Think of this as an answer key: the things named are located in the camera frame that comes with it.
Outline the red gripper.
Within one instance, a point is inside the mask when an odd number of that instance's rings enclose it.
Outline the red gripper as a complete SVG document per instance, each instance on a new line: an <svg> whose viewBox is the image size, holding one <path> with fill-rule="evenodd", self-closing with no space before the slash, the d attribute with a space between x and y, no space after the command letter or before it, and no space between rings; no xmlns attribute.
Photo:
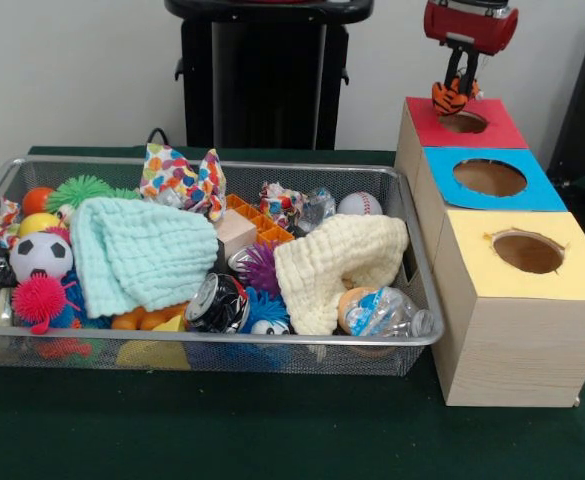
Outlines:
<svg viewBox="0 0 585 480"><path fill-rule="evenodd" d="M511 41L518 25L519 10L507 1L427 1L424 12L424 31L428 38L441 44L454 42L451 48L445 80L453 81L459 62L465 53L465 74L460 80L460 92L472 95L480 53L495 55Z"/></svg>

